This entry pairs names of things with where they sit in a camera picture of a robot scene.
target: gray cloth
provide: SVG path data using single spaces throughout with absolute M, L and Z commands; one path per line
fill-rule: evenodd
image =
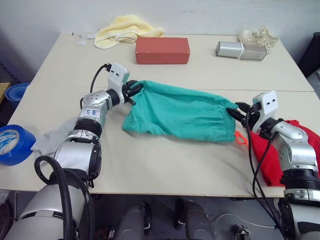
M 74 128 L 77 117 L 66 120 L 58 129 L 46 132 L 44 135 L 37 137 L 35 143 L 31 147 L 36 158 L 42 155 L 53 157 L 57 148 L 66 139 L 68 133 Z
M 320 99 L 320 68 L 306 78 Z

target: green cloth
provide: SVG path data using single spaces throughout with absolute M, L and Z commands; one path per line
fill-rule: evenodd
M 226 108 L 238 106 L 228 99 L 153 81 L 136 84 L 143 84 L 143 89 L 133 97 L 135 105 L 123 130 L 210 142 L 235 140 L 235 120 Z

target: red cloth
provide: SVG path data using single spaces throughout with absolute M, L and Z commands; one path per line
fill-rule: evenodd
M 299 121 L 297 120 L 288 120 L 286 122 L 293 126 L 301 128 L 308 134 L 308 143 L 314 148 L 315 155 L 316 155 L 316 162 L 318 164 L 318 169 L 320 172 L 320 137 L 310 129 L 304 126 L 301 126 L 299 124 Z M 267 147 L 268 140 L 263 139 L 259 135 L 254 134 L 252 132 L 251 132 L 251 139 L 252 139 L 252 148 L 253 148 L 254 154 L 257 160 L 260 161 Z M 274 146 L 272 145 L 270 146 L 270 149 L 265 156 L 265 159 L 261 165 L 260 170 L 262 172 L 264 181 L 269 187 L 283 186 L 280 183 L 282 170 L 281 170 L 281 166 L 278 158 L 278 153 Z

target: white table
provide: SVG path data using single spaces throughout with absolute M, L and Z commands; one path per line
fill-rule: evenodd
M 193 53 L 199 54 L 198 59 L 201 61 L 203 58 L 209 59 L 207 55 L 210 51 L 207 47 L 208 51 L 203 52 L 203 56 L 200 55 L 201 51 L 195 47 L 197 38 L 201 40 L 198 47 L 202 49 L 203 45 L 200 43 L 209 43 L 212 39 L 231 41 L 233 37 L 188 36 L 188 38 L 191 56 Z M 129 65 L 128 69 L 133 76 L 136 76 L 134 77 L 136 80 L 155 80 L 182 87 L 194 86 L 195 89 L 203 89 L 206 92 L 224 96 L 233 102 L 251 103 L 252 98 L 261 93 L 262 89 L 272 90 L 279 86 L 285 88 L 288 85 L 291 90 L 278 89 L 277 91 L 279 109 L 276 117 L 282 117 L 286 120 L 298 119 L 302 125 L 317 134 L 320 133 L 320 101 L 316 94 L 310 90 L 306 79 L 301 77 L 298 67 L 293 63 L 281 43 L 277 43 L 277 48 L 267 57 L 272 57 L 274 54 L 284 59 L 286 68 L 292 70 L 291 73 L 288 73 L 289 77 L 283 78 L 282 75 L 282 81 L 278 81 L 279 84 L 276 84 L 276 81 L 268 82 L 265 76 L 261 75 L 261 85 L 263 86 L 260 88 L 226 90 L 231 89 L 226 84 L 226 82 L 231 82 L 229 79 L 231 76 L 217 81 L 219 87 L 214 89 L 215 84 L 209 78 L 205 78 L 205 73 L 199 69 L 196 58 L 190 57 L 190 61 L 192 61 L 187 65 L 135 65 L 132 61 L 134 57 L 123 52 L 129 48 L 134 49 L 133 44 L 123 44 L 122 46 L 118 45 L 117 48 L 99 50 L 90 45 L 74 46 L 76 41 L 76 38 L 65 34 L 57 40 L 39 73 L 28 87 L 9 124 L 21 125 L 37 137 L 58 128 L 65 120 L 77 116 L 80 111 L 79 99 L 88 93 L 92 75 L 104 63 L 99 58 L 102 55 L 111 55 L 112 52 L 112 60 L 105 62 L 117 61 L 126 67 Z M 92 52 L 97 53 L 96 58 L 79 59 L 81 55 L 93 56 Z M 218 59 L 233 66 L 237 64 L 235 59 L 217 58 L 212 55 L 210 57 L 214 59 L 212 62 L 220 64 L 221 68 L 224 64 L 219 63 Z M 77 64 L 70 63 L 70 68 L 68 68 L 67 63 L 72 61 L 77 64 L 85 61 L 87 66 L 85 68 L 84 65 L 78 65 L 76 68 Z M 238 62 L 246 69 L 250 69 L 249 66 L 256 64 L 253 61 L 238 60 Z M 184 82 L 170 75 L 170 70 L 176 72 L 175 69 L 179 69 L 177 70 L 180 73 L 179 79 L 185 79 Z M 189 76 L 192 69 L 199 72 L 198 82 Z M 235 69 L 238 70 L 237 74 L 242 71 L 239 67 Z M 142 77 L 143 73 L 148 73 L 150 77 Z M 159 78 L 156 73 L 166 76 L 166 78 Z M 218 78 L 215 73 L 212 71 L 212 79 Z M 234 75 L 232 77 L 233 87 L 240 86 L 238 80 L 234 81 L 235 78 Z M 248 79 L 253 80 L 253 78 L 245 79 L 246 81 L 243 81 L 242 85 L 249 87 Z M 98 86 L 97 90 L 105 89 L 103 78 L 100 78 L 96 85 Z M 37 111 L 33 112 L 32 110 L 36 106 L 39 107 L 37 107 Z M 245 146 L 236 143 L 216 144 L 177 139 L 170 136 L 127 133 L 122 130 L 122 123 L 129 111 L 130 106 L 124 105 L 113 108 L 107 114 L 106 124 L 101 135 L 102 168 L 100 176 L 94 182 L 95 188 L 90 190 L 92 193 L 251 197 L 253 174 Z M 239 123 L 237 123 L 237 130 L 245 134 Z M 33 163 L 34 156 L 31 155 L 18 165 L 0 166 L 0 189 L 38 191 L 44 184 L 37 177 Z M 267 187 L 263 181 L 261 184 L 268 197 L 283 196 L 282 187 Z

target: red box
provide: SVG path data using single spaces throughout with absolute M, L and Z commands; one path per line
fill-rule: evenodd
M 139 37 L 136 40 L 137 64 L 186 64 L 190 48 L 187 38 Z

